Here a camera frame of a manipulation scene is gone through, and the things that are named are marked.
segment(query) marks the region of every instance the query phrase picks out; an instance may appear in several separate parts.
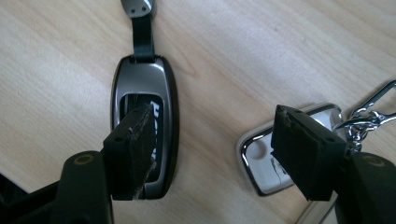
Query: light wood surface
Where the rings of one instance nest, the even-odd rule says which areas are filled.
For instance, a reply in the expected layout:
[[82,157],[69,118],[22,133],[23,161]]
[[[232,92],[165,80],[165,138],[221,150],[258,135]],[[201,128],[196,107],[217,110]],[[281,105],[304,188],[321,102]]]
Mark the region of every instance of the light wood surface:
[[[116,223],[293,223],[296,188],[261,198],[235,144],[276,105],[345,112],[396,75],[396,2],[157,0],[156,53],[180,106],[177,171],[158,201],[114,202]],[[119,60],[133,52],[120,1],[0,1],[0,173],[33,191],[110,132]],[[377,108],[396,111],[395,91]],[[396,162],[396,123],[363,150]]]

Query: silver carabiner clip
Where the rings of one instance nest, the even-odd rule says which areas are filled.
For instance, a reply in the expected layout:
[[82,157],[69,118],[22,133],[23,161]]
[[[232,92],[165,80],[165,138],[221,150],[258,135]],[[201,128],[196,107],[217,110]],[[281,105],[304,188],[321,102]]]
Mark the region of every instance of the silver carabiner clip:
[[345,129],[349,149],[361,151],[361,142],[368,132],[374,131],[382,124],[396,119],[396,112],[387,115],[375,110],[368,111],[371,106],[394,87],[396,87],[396,80],[385,85],[363,105],[353,110],[347,121],[339,123],[332,128],[333,130]]

